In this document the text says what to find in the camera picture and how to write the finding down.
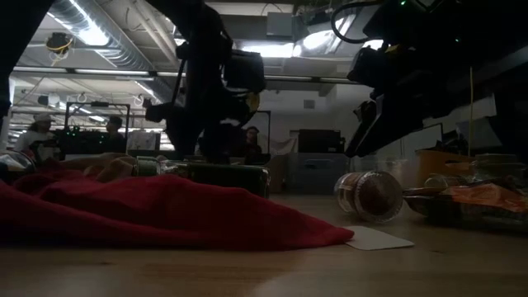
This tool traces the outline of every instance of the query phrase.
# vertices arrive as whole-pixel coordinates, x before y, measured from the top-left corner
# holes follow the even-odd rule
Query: workbench
[[[361,224],[332,197],[272,199],[335,225]],[[392,222],[363,225],[416,246],[222,252],[4,245],[0,295],[528,296],[528,238],[431,226],[407,206]]]

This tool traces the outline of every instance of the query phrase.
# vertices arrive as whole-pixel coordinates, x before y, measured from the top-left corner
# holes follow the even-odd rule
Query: red fabric
[[[173,175],[104,184],[52,168],[13,186],[0,181],[0,193],[0,222],[105,243],[285,250],[354,234],[243,189]]]

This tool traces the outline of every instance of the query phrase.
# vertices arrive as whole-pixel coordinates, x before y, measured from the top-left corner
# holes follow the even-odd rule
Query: white card
[[[387,233],[363,226],[350,226],[345,227],[345,229],[354,231],[354,238],[352,238],[351,241],[346,242],[346,244],[363,251],[414,246],[414,243],[408,240],[397,238]]]

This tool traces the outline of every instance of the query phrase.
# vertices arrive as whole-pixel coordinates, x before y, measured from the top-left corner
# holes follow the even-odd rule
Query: beige object
[[[330,224],[357,224],[332,197],[272,197]],[[288,252],[9,247],[2,297],[526,297],[528,240],[431,227],[407,207],[367,224],[416,244],[376,252],[345,244]]]
[[[469,169],[469,164],[473,161],[473,159],[468,156],[431,150],[417,151],[417,155],[419,157],[419,165],[417,184],[415,187],[423,187],[431,174],[444,174],[453,176],[468,176],[473,174],[473,172]]]
[[[271,157],[264,167],[270,170],[270,193],[281,193],[282,183],[286,178],[286,171],[288,170],[288,155],[276,155]]]

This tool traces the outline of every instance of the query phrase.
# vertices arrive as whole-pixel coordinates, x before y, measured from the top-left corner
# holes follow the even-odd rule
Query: man
[[[262,153],[262,148],[258,145],[258,134],[260,131],[255,126],[246,129],[246,145],[244,155],[258,155]]]
[[[47,114],[35,116],[35,122],[30,125],[27,132],[22,134],[16,144],[15,150],[35,155],[38,162],[48,158],[59,158],[59,149],[55,136],[50,133],[51,117]]]
[[[106,153],[124,153],[126,151],[125,137],[119,133],[123,120],[119,116],[111,116],[106,124],[110,138],[106,142]]]

